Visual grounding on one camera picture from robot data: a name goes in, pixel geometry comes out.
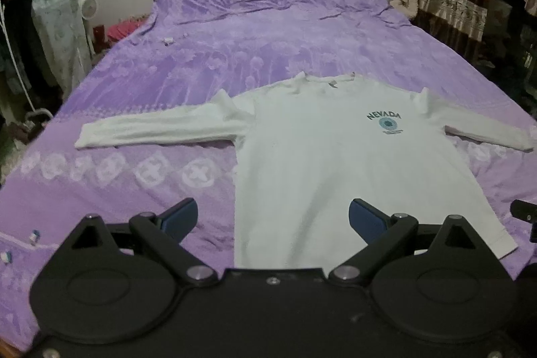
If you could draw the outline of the white Nevada long-sleeve shirt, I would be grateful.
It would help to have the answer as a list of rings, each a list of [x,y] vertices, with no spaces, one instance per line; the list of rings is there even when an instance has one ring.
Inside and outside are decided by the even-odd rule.
[[[76,146],[232,142],[239,268],[336,267],[365,244],[349,225],[356,198],[425,223],[461,214],[504,257],[516,242],[450,135],[520,151],[533,145],[527,132],[428,89],[300,73],[242,95],[219,91],[205,104],[88,123]]]

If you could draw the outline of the open wardrobe with clothes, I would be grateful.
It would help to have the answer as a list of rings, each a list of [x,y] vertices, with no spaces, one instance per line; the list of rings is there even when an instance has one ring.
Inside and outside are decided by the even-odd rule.
[[[474,67],[536,117],[535,0],[489,0]]]

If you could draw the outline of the small blue white clip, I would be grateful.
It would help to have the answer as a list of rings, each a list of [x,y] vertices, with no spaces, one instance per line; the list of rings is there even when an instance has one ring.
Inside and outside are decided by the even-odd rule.
[[[33,230],[29,236],[30,244],[36,245],[39,242],[40,239],[40,232],[37,230]]]

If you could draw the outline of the small white clip at edge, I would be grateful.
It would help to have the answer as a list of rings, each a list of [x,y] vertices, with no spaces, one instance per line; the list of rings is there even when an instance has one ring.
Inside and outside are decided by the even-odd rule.
[[[12,263],[12,254],[10,251],[4,251],[4,252],[1,252],[0,254],[0,260],[4,263],[4,264],[10,264]]]

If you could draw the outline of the purple patterned bed sheet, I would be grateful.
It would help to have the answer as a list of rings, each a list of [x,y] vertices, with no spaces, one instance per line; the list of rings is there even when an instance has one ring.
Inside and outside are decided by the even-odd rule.
[[[173,45],[163,39],[172,37]],[[27,349],[37,324],[32,281],[88,213],[126,222],[191,197],[198,224],[185,248],[216,270],[233,264],[235,151],[230,144],[78,151],[96,118],[202,104],[298,73],[356,73],[446,100],[534,133],[500,88],[386,0],[156,0],[70,95],[1,189],[1,337]],[[30,244],[33,230],[40,232]]]

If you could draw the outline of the red item beside bed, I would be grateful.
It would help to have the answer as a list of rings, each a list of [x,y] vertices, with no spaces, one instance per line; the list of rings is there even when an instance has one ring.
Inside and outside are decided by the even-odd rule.
[[[103,24],[94,26],[92,29],[94,46],[96,49],[111,48],[119,41],[130,36],[143,23],[145,23],[144,19],[127,19],[109,27]]]

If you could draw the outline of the white standing fan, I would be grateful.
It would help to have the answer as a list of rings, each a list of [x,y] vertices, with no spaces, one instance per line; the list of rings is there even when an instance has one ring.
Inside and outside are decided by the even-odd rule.
[[[98,2],[96,0],[78,0],[78,5],[85,29],[89,53],[91,57],[94,57],[96,55],[96,51],[93,44],[92,27],[90,22],[96,16],[98,10]]]

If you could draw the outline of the light blue covered garment rack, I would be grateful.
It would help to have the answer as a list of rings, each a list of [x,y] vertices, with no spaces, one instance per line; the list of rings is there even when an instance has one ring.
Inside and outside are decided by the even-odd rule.
[[[49,69],[65,100],[92,70],[78,0],[32,0],[32,18]]]

